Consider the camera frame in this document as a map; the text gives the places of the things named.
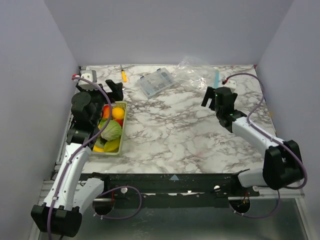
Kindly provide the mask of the clear zip top bag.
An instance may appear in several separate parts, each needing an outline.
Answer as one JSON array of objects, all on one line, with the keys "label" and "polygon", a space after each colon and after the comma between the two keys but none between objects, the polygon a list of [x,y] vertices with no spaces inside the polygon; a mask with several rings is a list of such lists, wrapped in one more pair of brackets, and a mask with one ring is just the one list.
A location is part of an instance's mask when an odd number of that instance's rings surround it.
[{"label": "clear zip top bag", "polygon": [[186,56],[176,66],[172,76],[185,89],[204,93],[207,87],[218,87],[220,72],[204,60]]}]

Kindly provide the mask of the red toy apple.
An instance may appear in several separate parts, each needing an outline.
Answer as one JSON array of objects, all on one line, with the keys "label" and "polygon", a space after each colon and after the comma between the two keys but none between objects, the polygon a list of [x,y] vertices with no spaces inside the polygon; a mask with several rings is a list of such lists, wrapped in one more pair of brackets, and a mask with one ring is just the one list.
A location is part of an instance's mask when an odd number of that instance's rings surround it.
[{"label": "red toy apple", "polygon": [[124,124],[124,122],[123,122],[123,120],[122,119],[114,119],[117,123],[119,123],[119,125],[121,126],[121,127],[123,127],[123,124]]}]

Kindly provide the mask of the green toy cabbage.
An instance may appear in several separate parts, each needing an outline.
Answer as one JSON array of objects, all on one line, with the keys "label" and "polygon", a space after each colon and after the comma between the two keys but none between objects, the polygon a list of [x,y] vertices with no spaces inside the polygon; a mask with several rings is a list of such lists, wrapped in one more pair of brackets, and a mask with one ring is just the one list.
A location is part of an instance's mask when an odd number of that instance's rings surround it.
[{"label": "green toy cabbage", "polygon": [[112,141],[120,138],[122,131],[122,127],[118,122],[110,120],[107,127],[100,134],[100,137],[106,141]]}]

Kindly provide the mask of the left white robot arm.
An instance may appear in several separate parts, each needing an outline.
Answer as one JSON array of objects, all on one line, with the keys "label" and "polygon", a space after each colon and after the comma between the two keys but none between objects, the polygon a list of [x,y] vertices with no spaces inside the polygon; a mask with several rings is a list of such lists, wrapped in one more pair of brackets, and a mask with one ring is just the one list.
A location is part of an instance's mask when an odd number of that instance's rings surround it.
[{"label": "left white robot arm", "polygon": [[76,85],[78,93],[71,99],[71,125],[60,169],[49,193],[41,205],[34,205],[31,217],[39,230],[53,235],[74,237],[81,226],[83,213],[99,196],[107,197],[111,185],[102,173],[94,173],[87,183],[76,190],[83,167],[93,151],[95,140],[102,130],[98,127],[105,104],[122,101],[123,84],[106,80],[110,92],[101,84],[92,83],[92,89]]}]

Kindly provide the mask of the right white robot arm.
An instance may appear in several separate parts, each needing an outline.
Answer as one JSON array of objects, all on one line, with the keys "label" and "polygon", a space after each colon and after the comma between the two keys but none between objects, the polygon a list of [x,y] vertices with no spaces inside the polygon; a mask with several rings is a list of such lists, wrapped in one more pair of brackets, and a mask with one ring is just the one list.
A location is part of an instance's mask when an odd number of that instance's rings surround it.
[{"label": "right white robot arm", "polygon": [[237,93],[228,87],[208,87],[202,106],[215,111],[219,124],[251,144],[263,157],[263,167],[244,170],[230,183],[230,191],[241,196],[249,187],[279,190],[304,178],[299,145],[268,134],[245,113],[235,109]]}]

